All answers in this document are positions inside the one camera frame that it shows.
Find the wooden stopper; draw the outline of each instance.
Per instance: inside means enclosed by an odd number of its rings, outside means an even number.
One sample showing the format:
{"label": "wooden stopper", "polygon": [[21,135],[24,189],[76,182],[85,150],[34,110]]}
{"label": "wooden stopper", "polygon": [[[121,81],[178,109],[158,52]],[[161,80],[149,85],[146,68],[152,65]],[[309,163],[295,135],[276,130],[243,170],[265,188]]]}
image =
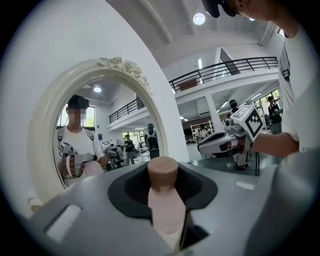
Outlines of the wooden stopper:
{"label": "wooden stopper", "polygon": [[175,187],[178,175],[178,163],[171,157],[159,156],[149,161],[149,180],[151,187],[158,191],[160,187]]}

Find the white pillar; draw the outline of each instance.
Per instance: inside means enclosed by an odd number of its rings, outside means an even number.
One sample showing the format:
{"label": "white pillar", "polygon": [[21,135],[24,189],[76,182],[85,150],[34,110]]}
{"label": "white pillar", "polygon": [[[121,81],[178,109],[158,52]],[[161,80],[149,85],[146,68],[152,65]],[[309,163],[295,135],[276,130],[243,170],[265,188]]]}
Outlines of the white pillar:
{"label": "white pillar", "polygon": [[205,99],[206,99],[206,102],[208,103],[208,106],[209,106],[209,111],[210,111],[211,120],[213,123],[214,132],[215,133],[223,132],[224,126],[221,123],[220,116],[217,113],[217,109],[216,109],[216,106],[215,106],[214,100],[212,99],[211,94],[206,95]]}

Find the forearm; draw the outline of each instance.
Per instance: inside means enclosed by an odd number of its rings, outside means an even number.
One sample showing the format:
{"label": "forearm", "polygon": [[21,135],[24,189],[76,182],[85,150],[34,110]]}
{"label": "forearm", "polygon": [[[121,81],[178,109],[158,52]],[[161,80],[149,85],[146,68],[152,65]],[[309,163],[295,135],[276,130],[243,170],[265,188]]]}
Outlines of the forearm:
{"label": "forearm", "polygon": [[109,162],[110,159],[106,158],[105,156],[102,156],[98,161],[97,161],[102,167],[106,166]]}
{"label": "forearm", "polygon": [[286,157],[299,151],[299,142],[285,132],[281,134],[260,133],[253,143],[252,151],[275,157]]}

